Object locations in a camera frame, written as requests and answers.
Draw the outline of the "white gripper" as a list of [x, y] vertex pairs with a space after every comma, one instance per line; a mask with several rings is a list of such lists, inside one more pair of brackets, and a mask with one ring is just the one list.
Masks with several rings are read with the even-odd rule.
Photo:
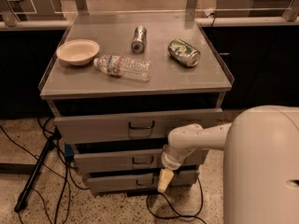
[[161, 160], [162, 165], [166, 169], [162, 169], [159, 175], [158, 191], [164, 193], [170, 184], [175, 170], [177, 170], [185, 161], [191, 152], [186, 149], [177, 149], [170, 145], [165, 145], [163, 148]]

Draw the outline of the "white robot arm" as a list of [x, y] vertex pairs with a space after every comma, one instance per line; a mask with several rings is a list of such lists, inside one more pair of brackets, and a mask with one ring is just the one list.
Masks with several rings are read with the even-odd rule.
[[195, 150], [222, 150], [223, 224], [299, 224], [299, 108], [262, 105], [234, 121], [173, 129], [158, 190]]

